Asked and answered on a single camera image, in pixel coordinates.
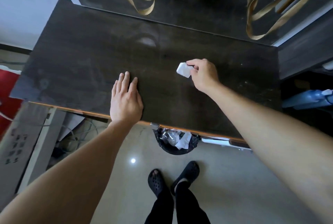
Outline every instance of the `black crocs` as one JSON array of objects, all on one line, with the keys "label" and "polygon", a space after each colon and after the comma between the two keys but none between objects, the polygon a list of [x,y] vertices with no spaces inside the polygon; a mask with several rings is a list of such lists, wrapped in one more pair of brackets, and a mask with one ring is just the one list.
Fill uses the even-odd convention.
[{"label": "black crocs", "polygon": [[199,165],[196,161],[190,161],[185,169],[183,170],[183,172],[181,173],[181,175],[173,182],[173,184],[170,187],[170,191],[171,193],[174,195],[174,188],[176,187],[176,185],[178,184],[178,182],[185,178],[188,180],[189,184],[192,184],[194,180],[197,179],[197,177],[199,176],[200,173],[200,169],[199,169]]},{"label": "black crocs", "polygon": [[[152,175],[152,173],[157,170],[158,173],[155,175]],[[162,173],[159,169],[153,169],[148,176],[148,185],[152,192],[156,195],[156,197],[161,193],[161,191],[167,189],[168,187],[165,184],[164,178],[162,176]]]}]

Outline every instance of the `black trash bag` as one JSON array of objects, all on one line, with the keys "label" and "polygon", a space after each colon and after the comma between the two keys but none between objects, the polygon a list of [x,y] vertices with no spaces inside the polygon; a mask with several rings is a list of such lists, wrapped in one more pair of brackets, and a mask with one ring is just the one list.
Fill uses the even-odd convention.
[{"label": "black trash bag", "polygon": [[[166,143],[162,140],[162,131],[163,131],[163,128],[153,130],[159,146],[165,152],[168,152],[169,154],[172,154],[172,155],[184,155],[184,154],[187,154],[187,153],[191,152],[194,148],[197,147],[198,141],[200,140],[199,135],[192,135],[191,140],[189,141],[189,149],[177,149],[177,147],[174,147],[174,146],[170,145],[169,143]],[[179,135],[179,138],[181,139],[184,134],[185,133],[182,132]]]}]

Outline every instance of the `desk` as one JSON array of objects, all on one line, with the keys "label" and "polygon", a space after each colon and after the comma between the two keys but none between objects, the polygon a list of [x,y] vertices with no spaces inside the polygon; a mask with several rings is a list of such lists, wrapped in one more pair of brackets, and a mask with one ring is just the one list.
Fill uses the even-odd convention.
[{"label": "desk", "polygon": [[119,73],[139,79],[142,121],[201,135],[241,135],[180,62],[207,58],[227,87],[280,109],[277,48],[159,24],[59,0],[11,96],[108,116]]}]

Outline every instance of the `glossy beige floor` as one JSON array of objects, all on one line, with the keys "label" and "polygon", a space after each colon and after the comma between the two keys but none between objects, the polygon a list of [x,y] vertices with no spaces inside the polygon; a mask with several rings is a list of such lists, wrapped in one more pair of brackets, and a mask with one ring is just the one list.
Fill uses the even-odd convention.
[{"label": "glossy beige floor", "polygon": [[148,187],[149,172],[159,168],[170,185],[191,160],[199,163],[200,175],[190,189],[212,224],[318,223],[250,151],[199,143],[191,153],[173,156],[159,147],[151,129],[138,125],[120,148],[91,223],[143,224],[156,199]]}]

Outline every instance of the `black leggings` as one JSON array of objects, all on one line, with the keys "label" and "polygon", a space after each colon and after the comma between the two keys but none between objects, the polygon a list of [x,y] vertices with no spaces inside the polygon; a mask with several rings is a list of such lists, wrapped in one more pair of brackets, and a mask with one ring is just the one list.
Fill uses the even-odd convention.
[{"label": "black leggings", "polygon": [[[184,181],[176,188],[176,211],[178,224],[210,224],[206,213],[199,207],[198,201]],[[155,201],[145,224],[171,224],[173,217],[173,198],[169,190],[162,191]]]}]

